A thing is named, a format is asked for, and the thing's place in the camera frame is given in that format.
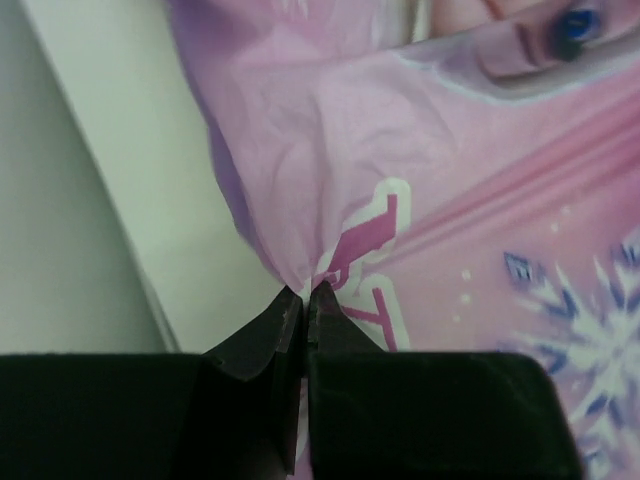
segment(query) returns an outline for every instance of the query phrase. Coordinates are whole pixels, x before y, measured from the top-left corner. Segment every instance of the cartoon eye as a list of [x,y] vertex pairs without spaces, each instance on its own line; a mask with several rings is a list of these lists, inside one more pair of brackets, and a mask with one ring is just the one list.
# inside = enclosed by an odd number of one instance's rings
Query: cartoon eye
[[600,2],[578,2],[563,12],[551,28],[551,53],[558,60],[570,62],[583,52],[585,43],[597,40],[603,32]]
[[600,12],[595,10],[571,10],[560,19],[560,28],[567,40],[572,42],[588,42],[602,34]]

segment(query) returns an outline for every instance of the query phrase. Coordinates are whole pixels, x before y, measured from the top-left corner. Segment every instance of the wrinkled plastic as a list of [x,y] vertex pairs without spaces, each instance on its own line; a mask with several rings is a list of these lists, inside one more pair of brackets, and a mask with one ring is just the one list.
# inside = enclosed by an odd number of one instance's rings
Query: wrinkled plastic
[[640,2],[408,46],[397,3],[169,1],[238,231],[385,348],[536,358],[591,478],[640,478]]

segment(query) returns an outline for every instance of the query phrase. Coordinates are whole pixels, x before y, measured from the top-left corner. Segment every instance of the blue eye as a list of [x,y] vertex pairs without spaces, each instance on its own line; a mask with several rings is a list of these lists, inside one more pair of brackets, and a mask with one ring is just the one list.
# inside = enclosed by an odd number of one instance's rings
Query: blue eye
[[583,45],[602,35],[603,20],[599,10],[573,8],[556,20],[550,32],[550,50],[558,60],[570,62],[583,52]]
[[564,31],[567,40],[588,42],[601,35],[602,18],[595,10],[572,10],[562,16],[559,27],[558,33]]

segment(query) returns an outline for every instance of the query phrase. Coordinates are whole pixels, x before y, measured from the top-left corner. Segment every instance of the white surface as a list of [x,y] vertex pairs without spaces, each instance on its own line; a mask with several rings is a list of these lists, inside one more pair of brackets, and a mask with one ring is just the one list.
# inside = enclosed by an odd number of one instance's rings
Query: white surface
[[18,0],[1,0],[0,352],[162,349],[91,155]]
[[235,233],[163,2],[23,3],[180,347],[212,347],[280,286]]

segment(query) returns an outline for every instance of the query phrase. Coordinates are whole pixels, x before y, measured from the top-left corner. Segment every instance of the snowflake print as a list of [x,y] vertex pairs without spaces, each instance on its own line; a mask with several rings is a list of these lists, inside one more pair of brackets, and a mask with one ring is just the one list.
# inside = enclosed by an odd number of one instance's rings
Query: snowflake print
[[517,349],[580,392],[569,420],[592,480],[606,480],[625,471],[627,459],[640,459],[640,229],[612,257],[611,274],[594,258],[598,287],[581,294],[560,266],[552,282],[542,265],[505,254],[520,291],[517,303],[554,326],[549,336],[516,333]]

